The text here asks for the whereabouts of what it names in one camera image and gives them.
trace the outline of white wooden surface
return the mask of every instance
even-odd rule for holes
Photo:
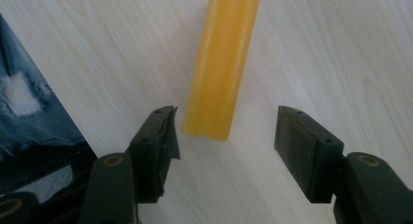
[[[413,0],[261,0],[230,138],[178,133],[146,223],[334,223],[273,149],[279,105],[386,160],[413,188]],[[182,127],[207,0],[0,0],[0,13],[97,155],[151,110]]]

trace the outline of yellow cylinder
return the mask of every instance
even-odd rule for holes
[[[226,140],[259,0],[209,0],[183,132]]]

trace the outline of wood grain surface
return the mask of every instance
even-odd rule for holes
[[[413,189],[413,0],[261,0],[228,141],[181,133],[208,0],[0,0],[98,156],[179,106],[181,161],[149,223],[334,223],[274,150],[277,111],[307,112]]]

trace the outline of wooden table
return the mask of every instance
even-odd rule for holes
[[[279,105],[387,161],[413,188],[413,0],[261,0],[231,135],[181,133],[208,0],[0,0],[98,156],[179,106],[181,161],[144,223],[334,223],[274,150]]]

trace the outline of yellow plastic rod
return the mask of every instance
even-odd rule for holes
[[[226,140],[259,0],[209,0],[183,132]]]

